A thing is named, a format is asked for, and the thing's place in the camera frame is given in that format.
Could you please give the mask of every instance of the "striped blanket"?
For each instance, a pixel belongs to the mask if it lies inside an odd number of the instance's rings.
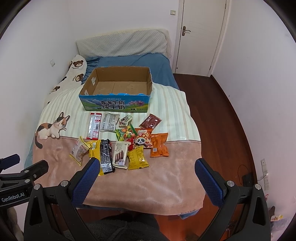
[[[61,112],[70,116],[67,121],[66,130],[60,130],[59,134],[66,137],[86,138],[90,112],[85,111],[78,97],[83,86],[65,90],[53,99],[42,111],[38,126],[42,123],[53,123]],[[170,86],[153,83],[147,113],[132,113],[134,127],[146,119],[151,113],[162,119],[153,133],[169,133],[167,141],[197,140],[200,135],[195,122],[190,116],[189,106],[186,102],[185,93]],[[112,112],[124,117],[125,113]],[[99,132],[99,139],[116,141],[113,132]]]

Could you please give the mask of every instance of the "red snack package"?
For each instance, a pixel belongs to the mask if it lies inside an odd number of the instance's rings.
[[[134,144],[135,138],[131,137],[125,141],[129,141],[131,143],[131,145],[128,146],[128,151],[131,151],[133,149],[133,144]]]
[[[160,122],[160,118],[153,114],[150,114],[139,126],[144,129],[152,128],[153,130]]]
[[[153,148],[150,150],[150,157],[169,156],[168,148],[164,144],[167,138],[168,133],[151,134]]]
[[[134,149],[143,145],[144,148],[152,148],[153,145],[151,144],[150,141],[150,135],[152,132],[152,128],[148,128],[148,129],[142,129],[142,128],[135,128],[136,132],[137,132],[137,136],[135,139],[135,144],[134,144]]]

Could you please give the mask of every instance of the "wooden floor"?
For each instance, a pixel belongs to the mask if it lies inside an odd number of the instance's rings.
[[[202,142],[202,157],[225,180],[241,185],[242,176],[254,172],[254,162],[238,118],[214,78],[175,74],[180,90],[186,93],[191,116]],[[156,215],[161,232],[171,241],[185,240],[188,233],[201,235],[217,212],[205,196],[203,208],[185,220],[178,216]],[[232,219],[240,215],[238,206]],[[117,211],[79,210],[85,222],[117,214]]]

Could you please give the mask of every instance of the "cardboard box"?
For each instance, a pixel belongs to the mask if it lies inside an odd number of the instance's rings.
[[[87,111],[147,112],[152,79],[148,67],[99,67],[79,98]]]

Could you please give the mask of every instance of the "wall socket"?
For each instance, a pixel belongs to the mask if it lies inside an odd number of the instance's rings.
[[[264,190],[265,190],[265,191],[266,191],[266,190],[269,190],[269,183],[264,184]]]
[[[268,170],[267,170],[267,165],[265,162],[265,159],[261,160],[261,165],[262,165],[262,173],[264,176],[264,190],[269,190],[269,176],[268,176]]]
[[[51,64],[52,67],[55,65],[55,62],[54,62],[53,59],[50,61],[50,64]]]

